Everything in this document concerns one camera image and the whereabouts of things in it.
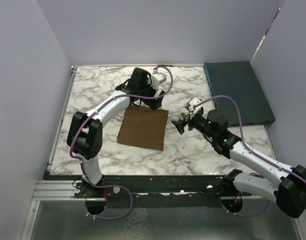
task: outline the brown cloth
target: brown cloth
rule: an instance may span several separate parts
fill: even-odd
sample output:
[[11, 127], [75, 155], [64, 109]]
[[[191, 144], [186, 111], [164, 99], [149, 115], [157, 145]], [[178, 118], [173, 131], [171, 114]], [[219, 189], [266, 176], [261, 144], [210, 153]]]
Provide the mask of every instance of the brown cloth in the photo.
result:
[[126, 109], [117, 142], [144, 149], [164, 149], [167, 110], [151, 110], [146, 106]]

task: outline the gray marble veining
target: gray marble veining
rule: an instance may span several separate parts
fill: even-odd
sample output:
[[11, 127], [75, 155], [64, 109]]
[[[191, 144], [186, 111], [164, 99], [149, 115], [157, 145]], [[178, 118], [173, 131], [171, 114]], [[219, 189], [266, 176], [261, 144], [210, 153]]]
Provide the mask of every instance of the gray marble veining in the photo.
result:
[[[152, 72], [152, 67], [142, 67]], [[84, 66], [79, 67], [73, 84], [63, 126], [55, 152], [52, 175], [80, 175], [79, 162], [70, 158], [66, 145], [67, 134], [76, 111], [86, 112], [110, 96], [115, 86], [123, 83], [132, 74], [132, 66]], [[99, 162], [107, 175], [218, 175], [238, 168], [251, 172], [246, 166], [219, 156], [210, 144], [197, 132], [186, 131], [180, 135], [171, 120], [177, 120], [185, 104], [194, 96], [206, 99], [211, 96], [202, 67], [170, 67], [174, 76], [171, 92], [164, 98], [162, 108], [169, 110], [164, 151], [143, 149], [117, 143], [117, 134], [124, 112], [116, 115], [103, 129], [103, 146]], [[169, 87], [167, 82], [161, 87]], [[213, 102], [204, 105], [204, 112], [214, 109]], [[239, 135], [239, 128], [230, 128]], [[254, 149], [272, 156], [263, 126], [243, 127], [246, 142]]]

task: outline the black panel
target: black panel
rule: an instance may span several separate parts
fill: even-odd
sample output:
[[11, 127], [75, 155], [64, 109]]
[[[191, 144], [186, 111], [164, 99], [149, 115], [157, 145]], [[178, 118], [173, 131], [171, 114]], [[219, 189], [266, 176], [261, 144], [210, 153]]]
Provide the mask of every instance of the black panel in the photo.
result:
[[[239, 107], [243, 126], [275, 121], [249, 61], [205, 63], [204, 70], [212, 96], [231, 97]], [[238, 126], [237, 113], [230, 100], [218, 98], [214, 104], [228, 119], [228, 126]]]

